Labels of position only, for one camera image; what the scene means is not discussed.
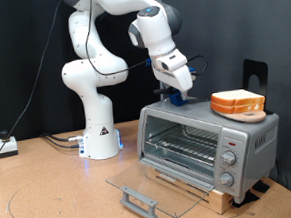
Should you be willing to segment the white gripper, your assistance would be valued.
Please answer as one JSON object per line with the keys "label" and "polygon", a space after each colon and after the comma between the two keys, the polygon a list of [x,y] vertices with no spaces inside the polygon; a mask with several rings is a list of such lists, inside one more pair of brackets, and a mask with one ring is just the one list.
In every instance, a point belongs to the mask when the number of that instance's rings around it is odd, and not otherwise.
{"label": "white gripper", "polygon": [[151,61],[156,79],[180,90],[181,98],[188,100],[187,91],[192,88],[193,80],[185,55],[174,49],[163,56],[152,56]]}

